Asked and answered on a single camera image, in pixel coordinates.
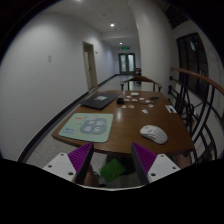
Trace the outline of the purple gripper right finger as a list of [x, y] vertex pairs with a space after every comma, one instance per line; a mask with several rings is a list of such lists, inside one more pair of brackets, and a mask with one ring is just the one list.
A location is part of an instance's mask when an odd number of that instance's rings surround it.
[[137, 143], [132, 143], [131, 154], [142, 185], [155, 182], [180, 170], [165, 154], [155, 154]]

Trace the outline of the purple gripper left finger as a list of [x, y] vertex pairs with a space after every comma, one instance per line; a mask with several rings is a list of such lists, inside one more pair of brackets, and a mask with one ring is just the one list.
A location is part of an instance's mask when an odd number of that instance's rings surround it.
[[85, 144], [72, 152], [59, 153], [44, 170], [69, 182], [82, 184], [94, 152], [94, 143]]

